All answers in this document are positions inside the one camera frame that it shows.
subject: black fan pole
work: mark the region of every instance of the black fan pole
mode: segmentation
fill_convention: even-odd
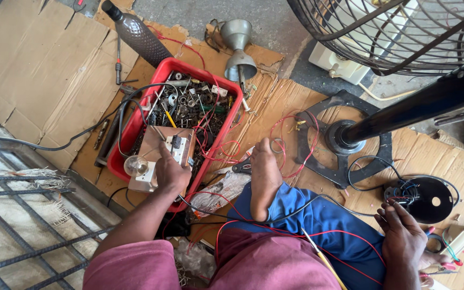
[[[346,144],[464,108],[464,65],[341,132]]]

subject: funnel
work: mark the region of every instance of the funnel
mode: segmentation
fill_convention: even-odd
[[[234,54],[227,61],[225,77],[233,82],[249,79],[257,73],[254,59],[244,53],[244,47],[252,35],[252,23],[243,19],[227,21],[221,26],[221,36],[225,44],[234,50]]]

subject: plastic bottle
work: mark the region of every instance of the plastic bottle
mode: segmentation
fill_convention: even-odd
[[[101,9],[115,22],[121,39],[153,67],[173,56],[137,16],[123,13],[110,0],[103,2]]]

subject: yellow screwdriver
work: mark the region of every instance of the yellow screwdriver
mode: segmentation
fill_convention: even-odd
[[[164,109],[164,113],[166,114],[166,116],[168,116],[168,120],[171,122],[171,126],[173,126],[173,128],[176,128],[175,122],[173,122],[173,119],[171,118],[171,115],[169,114],[168,109],[165,107],[164,103],[161,101],[161,99],[159,97],[159,94],[157,94],[157,92],[155,92],[155,95],[159,99],[160,105]]]
[[[306,236],[307,240],[309,240],[309,242],[311,243],[311,246],[314,248],[314,250],[316,251],[316,253],[320,257],[320,259],[322,259],[322,261],[325,263],[327,268],[329,268],[329,270],[332,272],[334,277],[336,277],[336,280],[338,280],[338,283],[339,283],[339,286],[341,287],[341,290],[348,290],[348,289],[346,289],[345,284],[343,284],[341,279],[339,279],[338,274],[336,274],[336,271],[334,271],[334,268],[329,264],[327,258],[322,254],[322,251],[320,251],[318,249],[318,247],[316,246],[316,244],[314,243],[314,241],[311,240],[311,237],[307,234],[305,229],[303,227],[301,227],[301,229],[302,229],[302,232],[304,232],[304,235]]]

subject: red plastic crate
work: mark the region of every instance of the red plastic crate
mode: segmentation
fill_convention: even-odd
[[[175,59],[173,57],[166,58],[164,59],[158,66],[157,70],[153,74],[153,77],[151,78],[150,83],[159,83],[159,82],[165,82],[166,79],[168,78],[169,74],[171,71],[176,71],[176,72],[181,72],[184,74],[189,74],[191,77],[196,78],[202,82],[209,82],[210,85],[215,84],[214,78],[219,84],[220,88],[226,89],[229,91],[229,94],[235,97],[235,102],[232,105],[232,108],[230,109],[229,115],[227,116],[225,122],[223,123],[223,127],[221,128],[220,132],[218,133],[218,136],[216,137],[214,144],[212,144],[212,147],[210,148],[210,152],[212,154],[210,155],[211,157],[215,157],[218,150],[216,150],[217,147],[221,145],[223,142],[223,139],[225,138],[225,135],[227,134],[230,126],[232,125],[232,121],[237,114],[239,107],[241,106],[241,100],[243,99],[243,93],[241,91],[241,88],[239,85],[237,85],[234,82],[231,82],[227,79],[224,79],[222,77],[214,75],[214,78],[212,77],[213,75],[207,71],[195,68],[187,63],[184,63],[183,61],[180,61],[178,59]],[[158,87],[151,87],[148,88],[144,91],[143,97],[152,95],[154,91],[159,91],[161,86]],[[145,105],[147,99],[141,100],[141,105]],[[121,135],[121,150],[123,152],[126,152],[130,150],[133,146],[133,143],[136,141],[139,133],[141,133],[144,123],[142,121],[142,116],[141,113],[139,112],[140,108],[136,108],[133,113],[132,117],[130,118],[129,122],[126,124],[126,127],[123,131],[123,134]],[[107,160],[107,167],[112,172],[115,174],[117,177],[120,179],[129,182],[130,181],[130,176],[125,173],[125,170],[123,168],[125,159],[123,156],[119,154],[119,150],[117,146],[114,146],[112,151],[110,152],[110,155]],[[193,193],[197,190],[198,186],[203,180],[203,177],[207,173],[207,170],[210,167],[210,164],[212,161],[209,159],[205,159],[204,162],[202,163],[202,167],[200,167],[200,170],[198,171],[193,183],[191,184],[191,187],[187,191],[187,194]],[[180,212],[183,211],[187,205],[183,202],[180,205],[179,203],[173,203],[168,211],[170,212]]]

